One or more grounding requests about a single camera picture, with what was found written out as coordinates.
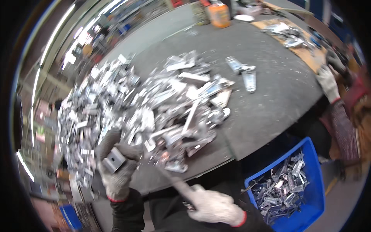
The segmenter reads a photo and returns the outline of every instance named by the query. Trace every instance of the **orange bottle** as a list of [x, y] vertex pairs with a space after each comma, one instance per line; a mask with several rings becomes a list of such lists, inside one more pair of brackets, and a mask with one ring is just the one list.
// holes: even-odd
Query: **orange bottle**
[[231, 25], [229, 9], [221, 1], [213, 1], [213, 4], [207, 9], [213, 26], [225, 28]]

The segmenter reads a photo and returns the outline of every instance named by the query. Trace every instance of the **metal scrap pile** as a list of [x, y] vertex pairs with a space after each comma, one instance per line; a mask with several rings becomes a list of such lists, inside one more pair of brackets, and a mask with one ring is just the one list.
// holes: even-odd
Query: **metal scrap pile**
[[144, 82], [129, 56], [94, 67], [58, 112], [59, 152], [81, 186], [90, 185], [94, 148], [112, 128], [121, 129], [125, 143], [142, 146], [149, 162], [185, 172], [185, 155], [213, 141], [213, 128], [230, 114], [226, 105], [234, 82], [218, 74], [211, 79], [210, 64], [195, 50], [169, 57]]
[[315, 41], [309, 42], [303, 35], [301, 29], [293, 26], [289, 26], [283, 22], [271, 24], [265, 26], [262, 32], [266, 32], [270, 35], [276, 35], [285, 40], [283, 43], [286, 48], [299, 48], [304, 47], [310, 50], [311, 55], [314, 56], [314, 48], [316, 45]]
[[267, 224], [272, 225], [280, 217], [289, 218], [305, 204], [303, 191], [309, 181], [301, 170], [305, 166], [303, 156], [302, 152], [289, 156], [276, 173], [271, 169], [268, 178], [266, 173], [250, 182], [257, 207]]

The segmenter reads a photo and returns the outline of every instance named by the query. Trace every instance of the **blue plastic crate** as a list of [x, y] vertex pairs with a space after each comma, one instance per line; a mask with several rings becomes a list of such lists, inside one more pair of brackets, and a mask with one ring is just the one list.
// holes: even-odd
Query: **blue plastic crate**
[[59, 207], [62, 212], [63, 217], [65, 218], [68, 226], [74, 230], [82, 229], [82, 224], [77, 216], [75, 209], [72, 205], [63, 205]]
[[[271, 165], [245, 180], [245, 187], [248, 187], [250, 181], [268, 171], [270, 172], [270, 169], [280, 164], [289, 155], [298, 154], [300, 148], [304, 153], [303, 159], [305, 162], [305, 167], [303, 167], [302, 170], [305, 172], [306, 178], [310, 182], [304, 190], [304, 199], [306, 204], [300, 206], [301, 212], [293, 213], [290, 218], [283, 217], [276, 219], [275, 223], [272, 225], [272, 228], [276, 232], [302, 232], [312, 225], [325, 211], [325, 190], [322, 180], [322, 172], [312, 140], [309, 137], [304, 138]], [[248, 190], [247, 194], [249, 195], [251, 203], [257, 208], [251, 190]]]

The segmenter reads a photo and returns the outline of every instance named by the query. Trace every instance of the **gray work glove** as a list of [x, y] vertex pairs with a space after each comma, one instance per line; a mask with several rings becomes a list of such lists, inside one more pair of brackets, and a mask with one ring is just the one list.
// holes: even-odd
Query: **gray work glove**
[[322, 65], [317, 72], [318, 75], [316, 75], [316, 78], [319, 84], [325, 92], [328, 101], [333, 103], [340, 98], [338, 85], [336, 84], [334, 75], [326, 65]]
[[[131, 176], [138, 166], [142, 151], [135, 147], [120, 142], [121, 132], [112, 129], [107, 132], [101, 144], [95, 149], [98, 157], [98, 170], [102, 176], [102, 183], [106, 188], [106, 194], [110, 201], [125, 201], [129, 195]], [[117, 147], [127, 159], [125, 163], [113, 174], [103, 165], [102, 160], [108, 156], [111, 149]]]
[[331, 65], [340, 75], [345, 75], [347, 69], [333, 50], [327, 50], [326, 63]]
[[205, 190], [201, 185], [190, 187], [187, 183], [177, 182], [174, 187], [189, 200], [196, 210], [188, 210], [188, 215], [199, 222], [223, 222], [233, 227], [246, 221], [246, 212], [234, 204], [231, 196], [218, 191]]

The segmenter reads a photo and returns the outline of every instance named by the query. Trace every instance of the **dark gray table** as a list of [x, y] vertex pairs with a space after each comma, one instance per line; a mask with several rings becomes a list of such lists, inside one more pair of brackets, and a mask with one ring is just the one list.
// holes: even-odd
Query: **dark gray table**
[[[289, 19], [306, 29], [306, 24], [293, 15]], [[256, 20], [273, 18], [259, 16]], [[241, 160], [261, 148], [295, 123], [322, 96], [314, 73], [294, 53], [274, 38], [248, 23], [233, 21], [230, 27], [195, 26], [197, 35], [179, 32], [138, 54], [135, 70], [147, 77], [155, 68], [162, 68], [170, 55], [197, 50], [212, 65], [211, 74], [219, 73], [235, 81], [228, 107], [231, 116], [217, 130], [215, 141], [190, 159], [189, 169], [180, 174], [185, 180], [195, 178], [233, 159]], [[257, 90], [245, 91], [241, 76], [233, 74], [225, 57], [234, 56], [242, 63], [256, 66]], [[153, 166], [141, 163], [131, 187], [142, 194], [170, 186]]]

